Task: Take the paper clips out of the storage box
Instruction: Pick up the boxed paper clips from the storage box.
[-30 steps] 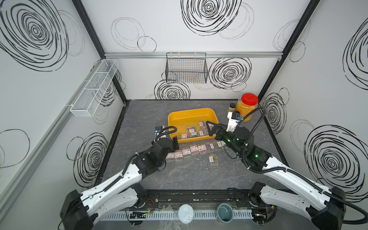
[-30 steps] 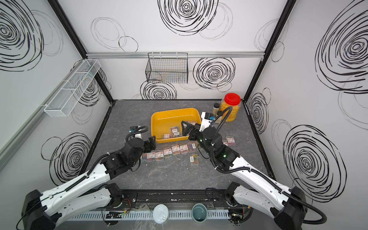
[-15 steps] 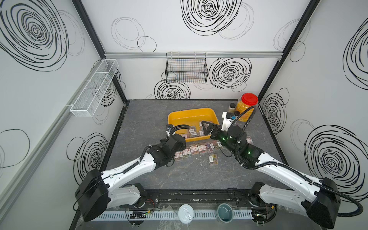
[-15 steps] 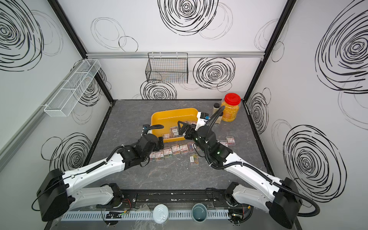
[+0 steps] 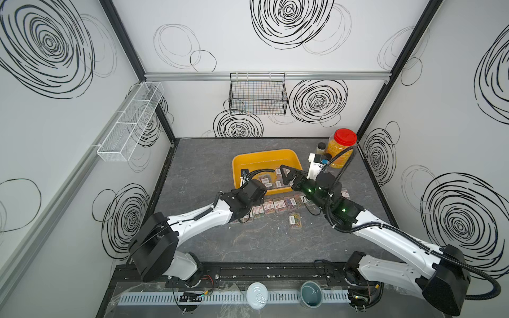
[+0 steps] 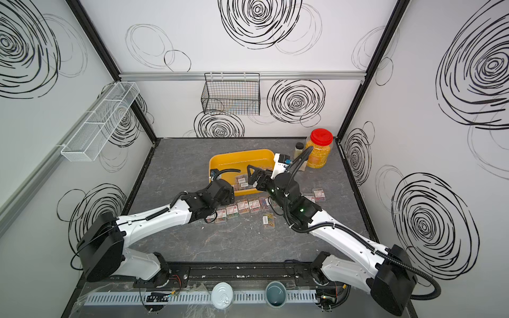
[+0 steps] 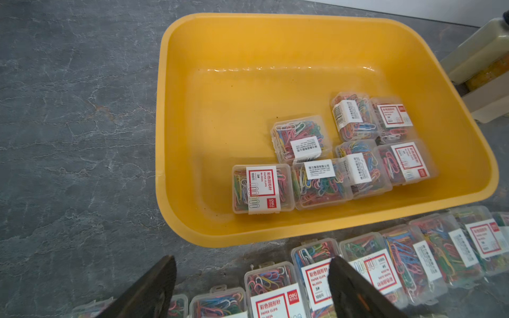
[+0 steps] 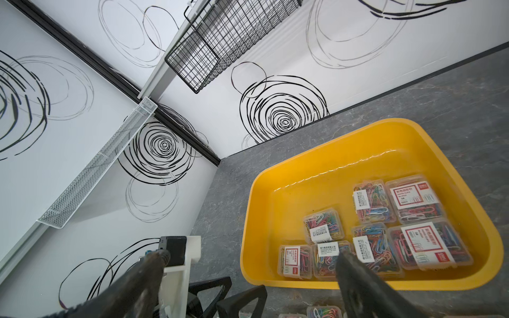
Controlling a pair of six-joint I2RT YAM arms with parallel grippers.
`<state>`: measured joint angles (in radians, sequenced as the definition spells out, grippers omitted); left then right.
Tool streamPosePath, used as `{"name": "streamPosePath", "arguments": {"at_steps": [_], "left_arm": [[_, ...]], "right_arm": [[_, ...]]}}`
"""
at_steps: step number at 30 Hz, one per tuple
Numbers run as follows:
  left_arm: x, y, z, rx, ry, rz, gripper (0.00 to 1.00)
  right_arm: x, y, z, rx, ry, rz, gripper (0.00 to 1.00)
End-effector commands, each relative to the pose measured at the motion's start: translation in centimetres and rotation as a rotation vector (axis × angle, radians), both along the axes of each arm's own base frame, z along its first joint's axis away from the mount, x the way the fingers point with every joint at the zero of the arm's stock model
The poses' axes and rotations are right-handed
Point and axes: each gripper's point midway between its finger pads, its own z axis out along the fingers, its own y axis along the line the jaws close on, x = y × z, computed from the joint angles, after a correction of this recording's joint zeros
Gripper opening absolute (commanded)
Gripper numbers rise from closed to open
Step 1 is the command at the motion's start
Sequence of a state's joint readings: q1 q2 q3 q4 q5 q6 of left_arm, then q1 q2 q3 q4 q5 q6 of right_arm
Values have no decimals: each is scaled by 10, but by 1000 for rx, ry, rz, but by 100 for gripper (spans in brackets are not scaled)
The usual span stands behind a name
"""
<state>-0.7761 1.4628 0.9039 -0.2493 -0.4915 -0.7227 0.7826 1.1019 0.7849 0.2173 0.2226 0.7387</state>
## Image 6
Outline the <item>clear paper clip box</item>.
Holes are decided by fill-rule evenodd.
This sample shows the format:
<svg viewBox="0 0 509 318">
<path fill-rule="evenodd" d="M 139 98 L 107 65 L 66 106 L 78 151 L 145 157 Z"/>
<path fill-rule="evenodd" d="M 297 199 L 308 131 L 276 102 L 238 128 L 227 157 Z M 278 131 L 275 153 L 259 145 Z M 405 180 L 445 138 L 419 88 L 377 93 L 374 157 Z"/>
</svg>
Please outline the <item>clear paper clip box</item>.
<svg viewBox="0 0 509 318">
<path fill-rule="evenodd" d="M 314 204 L 316 203 L 316 197 L 312 193 L 306 193 L 303 196 L 310 200 L 311 202 L 313 202 Z"/>
<path fill-rule="evenodd" d="M 260 201 L 260 204 L 261 204 L 261 209 L 263 211 L 270 210 L 269 199 L 267 197 L 260 197 L 259 201 Z"/>
<path fill-rule="evenodd" d="M 249 209 L 251 213 L 258 213 L 262 210 L 261 202 L 259 198 L 251 198 L 248 200 Z"/>
<path fill-rule="evenodd" d="M 326 201 L 326 195 L 322 188 L 315 188 L 312 191 L 316 202 Z"/>
<path fill-rule="evenodd" d="M 237 208 L 240 215 L 247 214 L 251 212 L 251 209 L 249 207 L 249 201 L 248 200 L 240 200 L 237 202 Z"/>
<path fill-rule="evenodd" d="M 236 204 L 231 204 L 226 207 L 228 219 L 233 219 L 239 216 L 239 210 Z"/>
<path fill-rule="evenodd" d="M 226 209 L 218 209 L 216 211 L 217 213 L 217 217 L 216 217 L 216 220 L 215 222 L 216 223 L 224 223 L 227 221 L 227 211 Z"/>
</svg>

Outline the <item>yellow plastic storage tray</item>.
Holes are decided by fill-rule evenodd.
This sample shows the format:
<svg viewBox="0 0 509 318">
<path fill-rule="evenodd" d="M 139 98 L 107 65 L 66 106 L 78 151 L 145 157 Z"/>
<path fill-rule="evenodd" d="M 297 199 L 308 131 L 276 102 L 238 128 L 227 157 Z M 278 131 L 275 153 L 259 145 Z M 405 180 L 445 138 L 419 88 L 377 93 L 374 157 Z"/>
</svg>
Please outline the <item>yellow plastic storage tray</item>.
<svg viewBox="0 0 509 318">
<path fill-rule="evenodd" d="M 233 186 L 235 196 L 258 194 L 260 191 L 250 185 L 244 188 L 240 186 L 239 181 L 242 184 L 247 183 L 248 165 L 271 170 L 274 166 L 274 152 L 269 149 L 259 149 L 215 155 L 209 160 L 209 176 L 212 170 L 239 170 L 239 172 L 226 172 L 219 179 L 225 180 Z"/>
</svg>

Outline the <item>barcode paper clip box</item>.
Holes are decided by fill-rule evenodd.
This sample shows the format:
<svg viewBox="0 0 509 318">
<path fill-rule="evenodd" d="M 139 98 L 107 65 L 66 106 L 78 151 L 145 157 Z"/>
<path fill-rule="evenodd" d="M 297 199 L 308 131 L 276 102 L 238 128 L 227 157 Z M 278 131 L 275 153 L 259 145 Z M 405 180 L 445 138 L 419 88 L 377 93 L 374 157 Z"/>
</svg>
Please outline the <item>barcode paper clip box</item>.
<svg viewBox="0 0 509 318">
<path fill-rule="evenodd" d="M 264 229 L 274 229 L 275 228 L 275 219 L 272 213 L 265 213 L 262 216 L 262 226 Z"/>
</svg>

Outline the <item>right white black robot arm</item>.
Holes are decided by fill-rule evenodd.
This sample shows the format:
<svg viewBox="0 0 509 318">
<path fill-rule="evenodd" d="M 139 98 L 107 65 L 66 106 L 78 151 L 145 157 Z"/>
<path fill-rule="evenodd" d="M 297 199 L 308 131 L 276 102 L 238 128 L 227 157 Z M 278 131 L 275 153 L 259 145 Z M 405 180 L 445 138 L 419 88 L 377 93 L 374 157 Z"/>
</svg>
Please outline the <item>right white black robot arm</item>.
<svg viewBox="0 0 509 318">
<path fill-rule="evenodd" d="M 405 250 L 398 245 L 388 248 L 363 237 L 335 220 L 326 210 L 300 192 L 294 176 L 284 166 L 264 170 L 249 165 L 248 183 L 282 209 L 289 228 L 311 234 L 348 259 L 330 253 L 316 258 L 318 277 L 342 282 L 369 293 L 380 307 L 401 316 L 411 300 L 429 301 L 441 295 L 440 284 L 429 274 L 413 267 Z"/>
</svg>

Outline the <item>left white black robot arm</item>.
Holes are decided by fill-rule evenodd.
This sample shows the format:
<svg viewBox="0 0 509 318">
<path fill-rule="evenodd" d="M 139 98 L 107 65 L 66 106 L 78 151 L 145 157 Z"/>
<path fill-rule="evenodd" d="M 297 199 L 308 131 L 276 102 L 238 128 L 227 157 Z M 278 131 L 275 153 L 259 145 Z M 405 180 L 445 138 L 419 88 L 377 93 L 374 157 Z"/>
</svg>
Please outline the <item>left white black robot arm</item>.
<svg viewBox="0 0 509 318">
<path fill-rule="evenodd" d="M 134 243 L 161 231 L 205 220 L 220 206 L 235 201 L 233 186 L 222 179 L 197 192 L 181 192 L 170 204 L 146 212 L 99 216 L 77 244 L 87 282 L 110 276 L 136 278 L 150 288 L 162 288 L 172 279 L 162 254 L 133 250 Z"/>
</svg>

